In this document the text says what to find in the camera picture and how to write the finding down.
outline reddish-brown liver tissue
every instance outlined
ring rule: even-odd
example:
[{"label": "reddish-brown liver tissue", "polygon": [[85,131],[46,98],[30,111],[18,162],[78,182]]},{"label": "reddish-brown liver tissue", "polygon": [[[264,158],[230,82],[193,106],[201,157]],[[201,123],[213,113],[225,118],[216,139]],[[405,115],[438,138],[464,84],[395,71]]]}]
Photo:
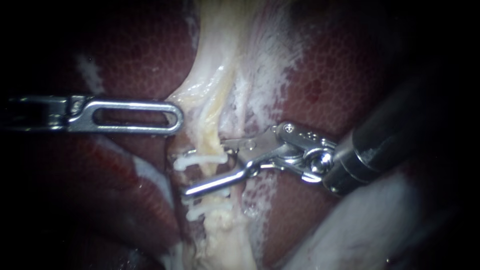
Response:
[{"label": "reddish-brown liver tissue", "polygon": [[[298,70],[287,70],[291,81],[282,119],[307,124],[334,138],[341,137],[372,105],[378,95],[382,67],[375,39],[350,17],[336,18],[325,27],[329,8],[318,10],[309,22],[323,27]],[[109,97],[164,99],[178,87],[192,66],[195,50],[179,4],[149,4],[105,13],[95,28],[86,29],[65,47],[49,71],[52,89],[65,94],[89,93],[75,68],[83,54],[100,67]],[[303,31],[307,24],[296,27]],[[162,194],[137,176],[132,156],[102,147],[96,135],[59,135],[26,144],[35,153],[49,153],[34,163],[38,177],[90,224],[104,233],[157,256],[179,240],[179,226]],[[145,135],[108,135],[118,144],[162,170],[165,140]],[[319,187],[307,186],[282,174],[269,220],[264,254],[274,264],[305,232],[316,226],[336,199]]]}]

